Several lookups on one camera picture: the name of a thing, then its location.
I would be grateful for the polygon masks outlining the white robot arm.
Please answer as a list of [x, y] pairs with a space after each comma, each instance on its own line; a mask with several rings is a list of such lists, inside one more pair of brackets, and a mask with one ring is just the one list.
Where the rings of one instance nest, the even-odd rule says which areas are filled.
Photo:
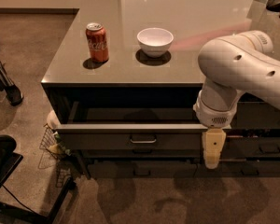
[[207, 128], [202, 134], [203, 159], [217, 168], [226, 140], [223, 129], [231, 124], [240, 98], [250, 93], [280, 110], [280, 61], [268, 56], [273, 42], [262, 31], [217, 37], [198, 55], [205, 75], [193, 110]]

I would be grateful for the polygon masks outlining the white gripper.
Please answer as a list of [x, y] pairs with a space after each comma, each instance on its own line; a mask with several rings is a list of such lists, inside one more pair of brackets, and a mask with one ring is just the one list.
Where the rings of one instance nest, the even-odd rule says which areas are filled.
[[202, 134], [204, 164], [208, 169], [216, 169], [226, 140], [226, 133], [220, 128], [231, 124], [237, 105], [228, 111], [216, 111], [203, 103], [202, 93], [199, 92], [193, 110], [199, 122], [210, 128]]

